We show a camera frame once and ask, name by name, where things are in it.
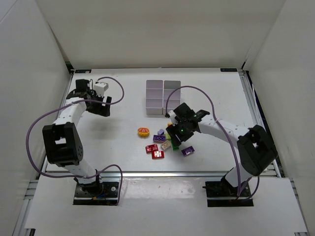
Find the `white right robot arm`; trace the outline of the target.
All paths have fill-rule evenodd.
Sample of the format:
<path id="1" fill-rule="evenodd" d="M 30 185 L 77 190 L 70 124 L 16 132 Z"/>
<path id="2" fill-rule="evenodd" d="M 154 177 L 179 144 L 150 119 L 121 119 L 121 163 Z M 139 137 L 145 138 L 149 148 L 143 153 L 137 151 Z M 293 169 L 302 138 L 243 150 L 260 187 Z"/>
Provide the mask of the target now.
<path id="1" fill-rule="evenodd" d="M 221 179 L 228 188 L 241 188 L 251 177 L 260 176 L 278 156 L 274 142 L 260 125 L 234 125 L 216 119 L 208 111 L 195 112 L 186 103 L 169 111 L 166 117 L 172 122 L 166 130 L 176 146 L 187 141 L 195 132 L 211 135 L 231 146 L 236 164 Z"/>

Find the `dark green lego brick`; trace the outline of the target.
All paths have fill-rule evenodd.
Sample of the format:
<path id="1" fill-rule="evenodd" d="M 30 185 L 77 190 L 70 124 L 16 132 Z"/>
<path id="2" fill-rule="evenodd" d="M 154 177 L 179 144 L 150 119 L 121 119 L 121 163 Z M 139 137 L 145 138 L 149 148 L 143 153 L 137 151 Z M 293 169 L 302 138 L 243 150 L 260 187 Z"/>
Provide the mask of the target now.
<path id="1" fill-rule="evenodd" d="M 171 140 L 173 150 L 178 150 L 180 146 L 180 142 Z"/>

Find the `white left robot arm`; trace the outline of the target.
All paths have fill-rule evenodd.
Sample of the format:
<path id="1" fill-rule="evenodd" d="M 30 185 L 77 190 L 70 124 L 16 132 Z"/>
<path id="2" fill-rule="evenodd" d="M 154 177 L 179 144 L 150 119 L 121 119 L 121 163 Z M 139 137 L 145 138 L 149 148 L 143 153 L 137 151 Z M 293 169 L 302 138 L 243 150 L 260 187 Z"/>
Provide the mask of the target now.
<path id="1" fill-rule="evenodd" d="M 66 108 L 51 125 L 42 129 L 46 156 L 50 164 L 55 164 L 70 171 L 81 185 L 99 184 L 97 173 L 84 159 L 84 150 L 77 131 L 77 124 L 84 112 L 102 117 L 110 116 L 112 97 L 105 97 L 108 84 L 81 79 L 76 81 L 76 88 L 66 97 Z"/>

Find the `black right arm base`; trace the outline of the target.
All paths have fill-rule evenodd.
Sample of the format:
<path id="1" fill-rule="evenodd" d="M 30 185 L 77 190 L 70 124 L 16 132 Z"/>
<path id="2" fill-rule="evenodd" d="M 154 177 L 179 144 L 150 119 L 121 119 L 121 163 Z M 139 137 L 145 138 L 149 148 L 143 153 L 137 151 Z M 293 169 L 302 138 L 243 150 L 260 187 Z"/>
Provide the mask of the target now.
<path id="1" fill-rule="evenodd" d="M 230 190 L 220 181 L 206 181 L 202 187 L 206 191 L 208 207 L 252 207 L 253 200 L 249 198 L 251 190 L 249 184 L 237 196 L 237 188 Z"/>

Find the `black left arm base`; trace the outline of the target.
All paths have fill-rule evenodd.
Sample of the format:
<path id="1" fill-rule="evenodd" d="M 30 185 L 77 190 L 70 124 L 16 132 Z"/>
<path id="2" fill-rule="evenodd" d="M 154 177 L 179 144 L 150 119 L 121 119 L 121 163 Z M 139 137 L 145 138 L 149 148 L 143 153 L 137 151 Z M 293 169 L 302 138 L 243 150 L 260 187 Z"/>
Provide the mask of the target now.
<path id="1" fill-rule="evenodd" d="M 120 183 L 102 182 L 99 188 L 83 188 L 76 184 L 73 197 L 75 206 L 116 206 Z"/>

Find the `orange round lego piece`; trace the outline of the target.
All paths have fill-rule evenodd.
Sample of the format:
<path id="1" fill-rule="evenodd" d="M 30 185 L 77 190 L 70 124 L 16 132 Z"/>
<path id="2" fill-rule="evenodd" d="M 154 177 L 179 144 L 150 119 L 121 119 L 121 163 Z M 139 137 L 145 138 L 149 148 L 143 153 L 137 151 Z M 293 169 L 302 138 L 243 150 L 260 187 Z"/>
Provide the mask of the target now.
<path id="1" fill-rule="evenodd" d="M 146 137 L 149 137 L 150 130 L 148 128 L 146 128 L 146 127 L 140 127 L 137 130 L 137 134 L 141 138 L 146 138 Z"/>

